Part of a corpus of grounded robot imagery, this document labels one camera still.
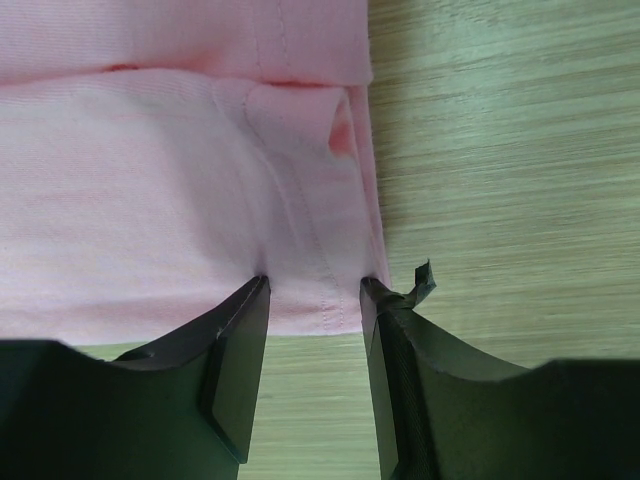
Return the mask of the pink t-shirt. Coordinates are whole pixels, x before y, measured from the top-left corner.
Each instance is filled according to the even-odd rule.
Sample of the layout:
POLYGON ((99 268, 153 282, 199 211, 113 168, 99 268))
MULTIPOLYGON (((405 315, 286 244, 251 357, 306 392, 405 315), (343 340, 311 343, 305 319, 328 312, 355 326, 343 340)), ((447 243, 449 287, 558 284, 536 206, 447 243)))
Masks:
POLYGON ((5 1, 1 333, 160 336, 264 274, 269 330, 389 277, 364 1, 5 1))

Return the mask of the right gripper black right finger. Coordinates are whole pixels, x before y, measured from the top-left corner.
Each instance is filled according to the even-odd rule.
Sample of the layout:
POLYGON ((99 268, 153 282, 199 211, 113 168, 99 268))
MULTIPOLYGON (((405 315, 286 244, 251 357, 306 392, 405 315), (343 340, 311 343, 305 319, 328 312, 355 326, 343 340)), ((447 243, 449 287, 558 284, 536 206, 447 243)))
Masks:
POLYGON ((639 363, 555 359, 527 369, 416 312, 435 288, 361 282, 380 472, 385 479, 635 479, 639 363))

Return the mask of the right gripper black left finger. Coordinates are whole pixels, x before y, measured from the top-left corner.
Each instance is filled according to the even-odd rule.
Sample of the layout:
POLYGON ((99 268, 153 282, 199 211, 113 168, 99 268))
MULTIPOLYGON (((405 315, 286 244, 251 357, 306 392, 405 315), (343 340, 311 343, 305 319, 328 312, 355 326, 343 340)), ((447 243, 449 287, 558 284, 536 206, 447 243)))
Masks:
POLYGON ((116 359, 1 344, 5 479, 233 479, 248 459, 270 307, 266 277, 116 359))

